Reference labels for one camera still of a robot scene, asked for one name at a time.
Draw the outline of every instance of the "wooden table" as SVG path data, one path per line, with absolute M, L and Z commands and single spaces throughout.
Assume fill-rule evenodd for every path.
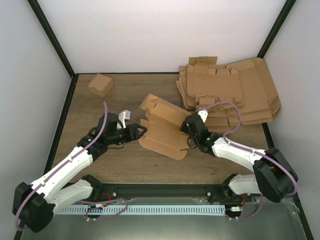
M 73 94 L 52 167 L 63 160 L 77 142 L 98 124 L 104 113 L 103 98 L 92 94 L 87 85 L 94 74 L 81 74 Z M 108 74 L 114 87 L 105 97 L 110 111 L 131 111 L 128 123 L 139 123 L 146 114 L 138 110 L 148 94 L 154 94 L 177 106 L 182 99 L 177 89 L 177 74 Z M 229 138 L 238 143 L 268 149 L 261 124 L 242 126 Z M 212 157 L 198 149 L 188 149 L 182 160 L 174 160 L 142 148 L 138 141 L 123 149 L 110 149 L 77 174 L 72 182 L 91 174 L 102 183 L 220 184 L 233 173 L 249 174 L 246 168 L 223 158 Z

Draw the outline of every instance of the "white wall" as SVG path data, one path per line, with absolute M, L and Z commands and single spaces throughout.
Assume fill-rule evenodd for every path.
M 176 72 L 257 56 L 285 0 L 39 0 L 76 73 Z
M 275 146 L 299 176 L 298 194 L 320 239 L 320 1 L 296 1 L 265 59 L 282 108 L 269 124 Z
M 70 77 L 28 2 L 0 1 L 0 234 L 15 235 L 16 186 L 43 173 Z

